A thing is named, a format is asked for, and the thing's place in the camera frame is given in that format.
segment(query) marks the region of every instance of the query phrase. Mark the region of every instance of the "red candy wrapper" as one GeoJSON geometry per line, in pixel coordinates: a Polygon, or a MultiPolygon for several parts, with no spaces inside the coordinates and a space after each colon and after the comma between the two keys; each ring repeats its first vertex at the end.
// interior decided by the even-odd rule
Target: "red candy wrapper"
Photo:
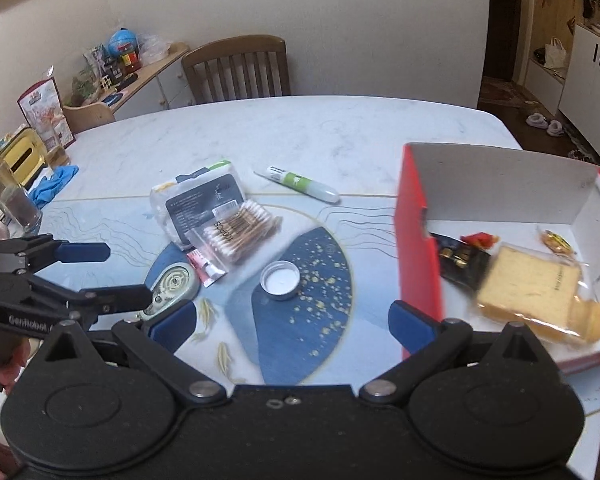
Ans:
{"type": "Polygon", "coordinates": [[[476,233],[475,235],[463,236],[460,238],[460,240],[465,244],[486,251],[497,244],[500,241],[500,237],[490,235],[489,233],[476,233]]]}

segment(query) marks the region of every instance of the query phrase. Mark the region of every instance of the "blue ball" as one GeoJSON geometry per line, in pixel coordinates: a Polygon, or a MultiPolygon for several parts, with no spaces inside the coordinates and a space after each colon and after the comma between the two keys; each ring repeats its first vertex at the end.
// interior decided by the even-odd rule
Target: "blue ball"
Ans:
{"type": "Polygon", "coordinates": [[[123,28],[117,31],[109,40],[109,53],[113,57],[119,57],[120,51],[118,48],[127,43],[131,43],[134,48],[138,48],[138,38],[136,38],[136,35],[130,30],[123,28]]]}

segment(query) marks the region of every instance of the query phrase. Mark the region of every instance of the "open cardboard box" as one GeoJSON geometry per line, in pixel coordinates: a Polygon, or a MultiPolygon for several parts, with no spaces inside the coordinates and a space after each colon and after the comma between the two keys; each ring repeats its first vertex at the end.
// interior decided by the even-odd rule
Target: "open cardboard box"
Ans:
{"type": "MultiPolygon", "coordinates": [[[[440,277],[429,232],[459,238],[483,231],[550,253],[539,228],[554,231],[588,264],[583,279],[590,297],[600,301],[600,168],[593,164],[489,146],[407,144],[394,220],[402,300],[435,319],[459,317],[491,332],[503,327],[481,316],[465,290],[440,277]]],[[[566,372],[600,364],[600,341],[544,344],[566,372]]]]}

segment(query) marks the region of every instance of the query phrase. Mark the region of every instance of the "white marble tabletop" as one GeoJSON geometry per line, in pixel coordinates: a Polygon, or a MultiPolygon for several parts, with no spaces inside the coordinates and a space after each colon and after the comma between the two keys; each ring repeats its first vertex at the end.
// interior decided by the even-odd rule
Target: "white marble tabletop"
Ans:
{"type": "MultiPolygon", "coordinates": [[[[80,171],[58,200],[147,196],[153,186],[223,158],[250,192],[281,191],[251,172],[273,164],[341,194],[395,196],[406,142],[520,148],[496,117],[429,102],[298,96],[216,103],[79,134],[68,154],[80,171]]],[[[570,382],[587,412],[570,466],[592,480],[600,447],[600,369],[570,382]]]]}

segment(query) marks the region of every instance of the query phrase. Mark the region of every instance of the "screw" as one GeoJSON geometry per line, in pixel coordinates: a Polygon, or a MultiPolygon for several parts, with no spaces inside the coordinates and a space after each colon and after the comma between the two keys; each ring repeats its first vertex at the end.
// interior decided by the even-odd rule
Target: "screw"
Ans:
{"type": "Polygon", "coordinates": [[[269,399],[266,404],[267,408],[271,408],[272,410],[281,410],[285,407],[285,403],[279,399],[269,399]]]}
{"type": "Polygon", "coordinates": [[[388,397],[393,395],[398,390],[398,387],[391,381],[387,381],[385,379],[376,379],[365,384],[364,389],[371,396],[388,397]]]}
{"type": "Polygon", "coordinates": [[[302,399],[296,396],[289,396],[285,399],[285,404],[289,406],[297,406],[298,404],[302,404],[302,399]]]}
{"type": "Polygon", "coordinates": [[[189,393],[199,399],[214,397],[221,391],[221,386],[213,381],[196,381],[189,386],[189,393]]]}

